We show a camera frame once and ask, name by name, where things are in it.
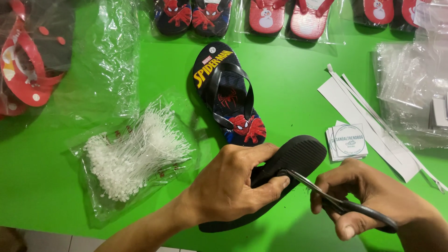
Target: spider-man graphic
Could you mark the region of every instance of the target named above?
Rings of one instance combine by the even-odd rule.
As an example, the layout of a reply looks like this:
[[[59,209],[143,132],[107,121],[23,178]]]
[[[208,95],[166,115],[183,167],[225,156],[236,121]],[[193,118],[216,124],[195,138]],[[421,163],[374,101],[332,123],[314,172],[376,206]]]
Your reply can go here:
[[[175,26],[179,27],[181,25],[181,21],[186,25],[189,25],[191,22],[191,9],[189,6],[184,4],[182,7],[177,6],[177,0],[164,0],[165,7],[164,12],[166,15],[171,17],[168,23],[172,23],[175,21]]]
[[[221,102],[221,105],[223,107],[227,107],[228,109],[230,109],[230,107],[228,106],[229,102],[231,104],[233,102],[233,106],[236,107],[237,104],[235,103],[235,101],[238,101],[237,92],[232,88],[228,96],[222,96],[221,94],[218,94],[218,100]]]
[[[193,11],[193,26],[196,28],[202,25],[202,29],[207,30],[208,25],[215,27],[215,24],[221,20],[227,24],[229,12],[227,9],[219,11],[218,6],[219,4],[207,3],[205,9],[201,9],[200,7],[195,8]],[[228,8],[230,9],[231,6],[232,3],[229,2]]]
[[[258,115],[252,116],[249,120],[246,120],[244,115],[230,117],[228,120],[233,123],[233,130],[228,130],[224,134],[228,143],[232,142],[234,133],[245,136],[245,143],[249,142],[249,139],[252,139],[253,143],[258,143],[257,136],[266,137],[266,128]]]

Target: spider emblem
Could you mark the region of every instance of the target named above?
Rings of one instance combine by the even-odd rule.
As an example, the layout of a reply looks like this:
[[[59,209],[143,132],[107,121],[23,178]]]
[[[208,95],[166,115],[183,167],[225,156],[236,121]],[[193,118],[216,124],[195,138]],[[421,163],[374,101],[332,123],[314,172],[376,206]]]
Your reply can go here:
[[[236,107],[237,105],[235,101],[238,101],[237,92],[232,88],[228,96],[222,96],[221,94],[218,94],[218,100],[221,102],[221,105],[223,107],[227,107],[228,109],[230,109],[230,107],[228,106],[228,102],[233,102],[233,106]]]

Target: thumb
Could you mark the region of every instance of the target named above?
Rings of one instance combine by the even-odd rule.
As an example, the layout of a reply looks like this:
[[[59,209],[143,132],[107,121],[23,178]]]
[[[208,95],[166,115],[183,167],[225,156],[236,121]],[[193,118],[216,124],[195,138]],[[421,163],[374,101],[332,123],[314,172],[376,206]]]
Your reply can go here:
[[[289,177],[273,177],[266,184],[253,189],[257,196],[257,205],[259,208],[278,200],[281,192],[289,185]]]
[[[341,241],[348,241],[355,235],[369,229],[384,226],[384,223],[358,212],[348,212],[341,215],[335,224],[336,234]]]

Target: scissors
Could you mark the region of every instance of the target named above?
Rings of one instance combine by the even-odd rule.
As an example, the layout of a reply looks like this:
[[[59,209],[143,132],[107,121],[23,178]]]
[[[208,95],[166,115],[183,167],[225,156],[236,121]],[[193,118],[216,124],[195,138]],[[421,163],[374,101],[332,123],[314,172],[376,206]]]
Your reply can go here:
[[[348,212],[358,212],[362,213],[370,218],[373,218],[375,220],[384,222],[386,226],[378,227],[379,231],[394,234],[398,231],[398,226],[396,225],[395,221],[391,218],[387,217],[386,215],[375,211],[371,208],[368,208],[366,206],[363,206],[361,204],[357,204],[348,200],[339,200],[335,197],[332,197],[325,192],[323,192],[318,186],[316,186],[314,183],[312,183],[309,179],[305,178],[304,176],[300,175],[299,173],[292,171],[292,170],[286,170],[291,176],[293,176],[295,179],[300,181],[302,184],[306,185],[311,190],[319,193],[322,198],[322,205],[331,207],[336,213],[343,215]]]

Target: green tabletop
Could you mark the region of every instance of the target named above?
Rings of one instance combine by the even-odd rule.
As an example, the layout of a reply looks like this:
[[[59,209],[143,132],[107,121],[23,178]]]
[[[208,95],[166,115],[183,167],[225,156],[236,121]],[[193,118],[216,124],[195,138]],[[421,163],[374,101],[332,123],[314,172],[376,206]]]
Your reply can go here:
[[[341,24],[345,45],[313,46],[246,35],[241,37],[240,44],[232,44],[253,84],[254,107],[266,125],[267,142],[281,146],[293,136],[307,134],[325,143],[325,130],[336,120],[344,121],[317,91],[330,78],[325,71],[328,63],[337,73],[345,73],[379,112],[371,52],[381,41],[412,39],[412,36],[389,29],[370,29],[345,20]],[[201,140],[199,149],[203,153],[200,167],[204,167],[225,143],[217,124],[192,88],[191,69],[204,45],[185,38],[160,41],[150,35],[143,36],[140,42],[138,91],[141,107],[164,93],[188,101],[194,114],[184,116],[197,115],[197,129],[205,130],[208,136]],[[24,117],[0,122],[0,226],[106,239],[162,207],[191,184],[198,173],[192,170],[182,174],[131,211],[97,229],[87,220],[79,183],[79,161],[65,145],[66,139],[86,128],[75,123],[56,123],[58,118],[45,113],[33,120]],[[364,159],[367,164],[399,180],[370,145],[368,150]],[[448,183],[445,171],[448,150],[414,153],[440,181]],[[314,181],[318,174],[338,165],[327,157],[309,179]],[[423,173],[418,173],[406,186],[448,217],[446,196]],[[201,233],[194,227],[175,235],[164,246],[202,252],[402,251],[396,235],[377,230],[370,230],[349,242],[339,241],[331,220],[324,213],[316,216],[311,213],[309,192],[301,184],[253,223],[215,234]]]

